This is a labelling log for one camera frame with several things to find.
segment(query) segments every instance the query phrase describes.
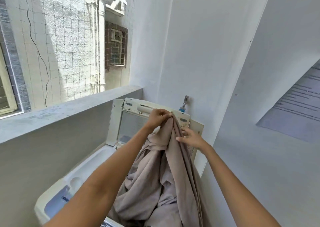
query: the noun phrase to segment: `drain pipe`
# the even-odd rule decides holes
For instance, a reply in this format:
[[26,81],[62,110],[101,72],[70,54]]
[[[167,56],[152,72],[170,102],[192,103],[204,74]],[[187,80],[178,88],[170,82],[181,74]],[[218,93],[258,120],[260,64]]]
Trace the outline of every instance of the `drain pipe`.
[[99,92],[105,91],[105,5],[104,0],[99,0],[98,3],[98,14],[99,14]]

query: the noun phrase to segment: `hand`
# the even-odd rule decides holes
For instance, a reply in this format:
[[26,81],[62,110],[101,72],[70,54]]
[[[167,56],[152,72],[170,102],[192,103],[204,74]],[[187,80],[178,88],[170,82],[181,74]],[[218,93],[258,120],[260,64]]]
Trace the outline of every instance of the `hand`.
[[176,140],[182,143],[186,143],[187,145],[190,145],[191,147],[197,148],[200,150],[202,153],[204,153],[204,150],[209,146],[209,145],[200,135],[192,131],[190,128],[182,128],[182,133],[184,137],[176,137]]
[[162,123],[165,123],[168,118],[172,116],[172,113],[170,113],[167,110],[164,109],[154,109],[149,115],[149,120],[146,123],[146,127],[149,130],[154,131],[154,129],[158,126],[160,126]]

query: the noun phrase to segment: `paper sheet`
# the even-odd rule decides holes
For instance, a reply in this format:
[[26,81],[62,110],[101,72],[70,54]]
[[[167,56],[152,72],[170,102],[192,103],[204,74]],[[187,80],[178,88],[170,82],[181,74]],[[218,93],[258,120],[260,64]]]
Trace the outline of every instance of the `paper sheet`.
[[320,60],[259,120],[258,126],[320,141]]

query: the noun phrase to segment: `brown window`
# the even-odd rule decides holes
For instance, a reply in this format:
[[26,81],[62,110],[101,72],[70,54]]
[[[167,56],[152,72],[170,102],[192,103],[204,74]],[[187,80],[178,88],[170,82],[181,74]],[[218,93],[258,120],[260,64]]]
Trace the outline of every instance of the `brown window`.
[[106,22],[105,29],[106,70],[111,66],[126,67],[128,29],[110,22]]

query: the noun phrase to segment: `beige fabric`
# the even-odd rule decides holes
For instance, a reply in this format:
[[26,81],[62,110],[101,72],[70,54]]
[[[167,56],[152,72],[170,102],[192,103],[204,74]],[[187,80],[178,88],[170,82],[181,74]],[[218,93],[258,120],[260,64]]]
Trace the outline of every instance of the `beige fabric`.
[[174,117],[148,136],[108,217],[124,226],[210,226],[200,176],[176,136]]

